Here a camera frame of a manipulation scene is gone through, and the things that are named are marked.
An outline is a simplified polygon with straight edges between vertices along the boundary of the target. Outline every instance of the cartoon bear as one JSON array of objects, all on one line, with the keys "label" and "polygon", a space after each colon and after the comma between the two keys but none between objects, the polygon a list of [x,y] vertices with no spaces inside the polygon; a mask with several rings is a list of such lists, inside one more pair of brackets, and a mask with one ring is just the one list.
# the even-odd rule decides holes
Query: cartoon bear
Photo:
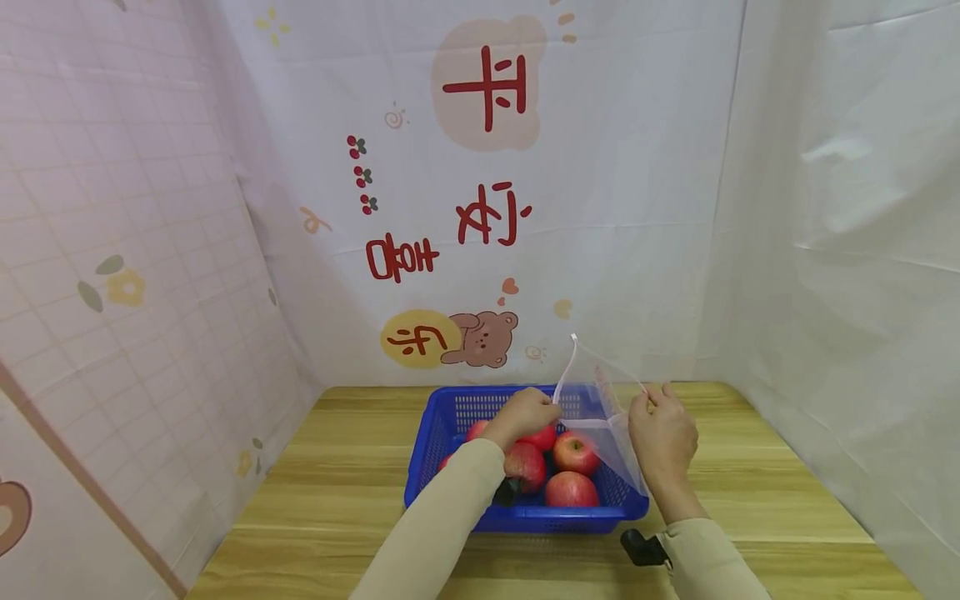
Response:
[{"label": "cartoon bear", "polygon": [[458,313],[450,320],[460,327],[460,349],[445,352],[441,361],[445,365],[466,362],[471,367],[499,369],[507,363],[507,350],[514,341],[516,314],[503,312],[499,315],[485,310],[476,315]]}]

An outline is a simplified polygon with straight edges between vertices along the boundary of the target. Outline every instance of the plastic bag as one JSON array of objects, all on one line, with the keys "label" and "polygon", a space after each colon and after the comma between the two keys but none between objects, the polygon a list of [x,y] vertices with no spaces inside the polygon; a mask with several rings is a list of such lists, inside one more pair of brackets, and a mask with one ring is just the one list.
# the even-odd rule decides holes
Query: plastic bag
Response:
[{"label": "plastic bag", "polygon": [[[636,377],[584,346],[576,334],[570,363],[553,393],[564,409],[560,423],[590,444],[600,460],[643,495],[647,493],[630,444],[627,420],[633,394],[645,388]],[[617,389],[625,397],[617,398]]]}]

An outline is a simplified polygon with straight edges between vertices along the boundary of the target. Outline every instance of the wooden table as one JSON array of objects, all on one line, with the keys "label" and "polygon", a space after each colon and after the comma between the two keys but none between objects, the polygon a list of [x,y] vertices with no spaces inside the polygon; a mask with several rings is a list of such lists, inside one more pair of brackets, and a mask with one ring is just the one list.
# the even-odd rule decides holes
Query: wooden table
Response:
[{"label": "wooden table", "polygon": [[[693,484],[777,600],[919,598],[743,397],[678,383],[696,417]],[[346,598],[403,512],[428,388],[334,388],[317,402],[191,600]],[[674,598],[609,536],[473,535],[443,598]],[[637,523],[660,531],[656,507]]]}]

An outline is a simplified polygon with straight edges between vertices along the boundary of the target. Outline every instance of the heart illustration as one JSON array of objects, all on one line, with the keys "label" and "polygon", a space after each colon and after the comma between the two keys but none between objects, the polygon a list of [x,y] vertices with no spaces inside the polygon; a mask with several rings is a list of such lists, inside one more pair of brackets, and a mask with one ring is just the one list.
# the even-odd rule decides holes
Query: heart illustration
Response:
[{"label": "heart illustration", "polygon": [[564,321],[570,318],[570,309],[573,308],[573,302],[564,298],[553,303],[553,312]]},{"label": "heart illustration", "polygon": [[514,281],[513,277],[507,277],[504,279],[503,287],[500,289],[503,290],[504,294],[510,294],[511,296],[520,291],[520,288],[516,287],[516,281]]}]

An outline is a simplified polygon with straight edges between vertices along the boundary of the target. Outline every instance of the yellow flower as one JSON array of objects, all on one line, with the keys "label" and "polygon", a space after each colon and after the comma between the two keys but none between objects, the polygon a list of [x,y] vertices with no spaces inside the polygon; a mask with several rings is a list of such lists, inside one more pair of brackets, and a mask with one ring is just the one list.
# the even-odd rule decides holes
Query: yellow flower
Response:
[{"label": "yellow flower", "polygon": [[139,306],[145,289],[147,282],[133,269],[124,269],[107,279],[107,299],[114,304]]},{"label": "yellow flower", "polygon": [[250,457],[250,451],[244,450],[240,453],[240,464],[237,466],[237,474],[246,477],[253,466],[253,459]]}]

